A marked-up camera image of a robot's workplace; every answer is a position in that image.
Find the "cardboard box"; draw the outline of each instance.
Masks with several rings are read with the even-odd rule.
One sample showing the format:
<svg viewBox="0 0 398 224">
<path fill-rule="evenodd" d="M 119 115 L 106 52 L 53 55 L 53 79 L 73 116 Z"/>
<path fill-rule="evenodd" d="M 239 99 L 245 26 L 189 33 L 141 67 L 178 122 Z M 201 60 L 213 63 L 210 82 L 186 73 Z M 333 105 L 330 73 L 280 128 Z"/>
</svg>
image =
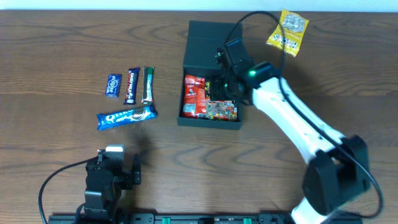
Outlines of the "cardboard box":
<svg viewBox="0 0 398 224">
<path fill-rule="evenodd" d="M 234 24 L 221 22 L 190 21 L 188 30 L 187 47 L 185 49 L 182 86 L 180 96 L 180 110 L 177 124 L 203 128 L 221 128 L 238 130 L 242 126 L 243 110 L 238 107 L 237 121 L 213 121 L 206 119 L 193 119 L 182 117 L 185 95 L 185 75 L 211 77 L 221 74 L 221 65 L 216 63 L 217 48 L 222 47 L 226 36 Z M 231 36 L 231 40 L 242 37 L 242 26 L 238 26 Z"/>
</svg>

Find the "yellow bag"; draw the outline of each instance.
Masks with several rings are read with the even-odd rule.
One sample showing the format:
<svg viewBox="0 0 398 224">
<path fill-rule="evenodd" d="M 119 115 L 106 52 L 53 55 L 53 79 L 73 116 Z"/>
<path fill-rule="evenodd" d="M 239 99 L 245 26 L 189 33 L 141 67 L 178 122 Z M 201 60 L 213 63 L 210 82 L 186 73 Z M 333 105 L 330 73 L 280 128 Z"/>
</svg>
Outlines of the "yellow bag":
<svg viewBox="0 0 398 224">
<path fill-rule="evenodd" d="M 309 21 L 296 13 L 284 9 L 280 15 L 279 22 L 285 31 L 285 52 L 295 57 L 300 50 L 301 41 Z M 282 49 L 282 31 L 279 25 L 268 38 L 267 44 Z"/>
</svg>

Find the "blue wrapper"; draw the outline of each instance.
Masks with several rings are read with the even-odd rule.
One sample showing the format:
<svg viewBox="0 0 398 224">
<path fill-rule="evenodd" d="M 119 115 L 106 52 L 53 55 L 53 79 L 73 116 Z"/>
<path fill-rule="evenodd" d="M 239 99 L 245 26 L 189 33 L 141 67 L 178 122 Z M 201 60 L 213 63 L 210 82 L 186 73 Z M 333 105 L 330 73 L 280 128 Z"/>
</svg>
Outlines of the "blue wrapper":
<svg viewBox="0 0 398 224">
<path fill-rule="evenodd" d="M 111 114 L 97 114 L 97 130 L 105 130 L 154 118 L 156 118 L 156 113 L 152 105 Z"/>
<path fill-rule="evenodd" d="M 105 96 L 107 97 L 119 97 L 120 82 L 122 75 L 110 74 L 108 82 L 106 83 Z"/>
<path fill-rule="evenodd" d="M 138 73 L 139 67 L 129 69 L 129 80 L 127 82 L 126 99 L 124 100 L 125 105 L 136 104 Z"/>
</svg>

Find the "open box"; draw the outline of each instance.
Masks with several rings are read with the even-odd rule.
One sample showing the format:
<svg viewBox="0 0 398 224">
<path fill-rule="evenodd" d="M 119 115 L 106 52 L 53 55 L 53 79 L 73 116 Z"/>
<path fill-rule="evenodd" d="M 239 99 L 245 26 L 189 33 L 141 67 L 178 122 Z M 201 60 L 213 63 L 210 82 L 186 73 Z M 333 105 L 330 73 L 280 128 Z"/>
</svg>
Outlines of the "open box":
<svg viewBox="0 0 398 224">
<path fill-rule="evenodd" d="M 180 110 L 177 124 L 181 126 L 193 126 L 203 128 L 221 128 L 237 130 L 242 126 L 243 110 L 238 107 L 238 119 L 236 121 L 214 121 L 207 119 L 194 119 L 182 117 L 185 95 L 185 75 L 194 75 L 208 78 L 221 74 L 221 66 L 216 63 L 217 48 L 222 47 L 226 36 L 234 24 L 221 22 L 190 21 L 188 30 L 187 47 L 185 49 L 182 87 L 180 96 Z M 242 26 L 239 25 L 231 36 L 231 40 L 242 37 Z"/>
</svg>

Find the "white wall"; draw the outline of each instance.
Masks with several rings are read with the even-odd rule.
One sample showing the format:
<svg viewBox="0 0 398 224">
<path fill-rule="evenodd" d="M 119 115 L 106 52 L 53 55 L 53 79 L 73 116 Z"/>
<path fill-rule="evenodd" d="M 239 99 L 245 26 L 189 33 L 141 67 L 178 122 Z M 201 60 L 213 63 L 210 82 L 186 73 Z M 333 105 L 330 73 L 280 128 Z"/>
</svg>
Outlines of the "white wall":
<svg viewBox="0 0 398 224">
<path fill-rule="evenodd" d="M 0 9 L 398 12 L 398 0 L 0 0 Z"/>
</svg>

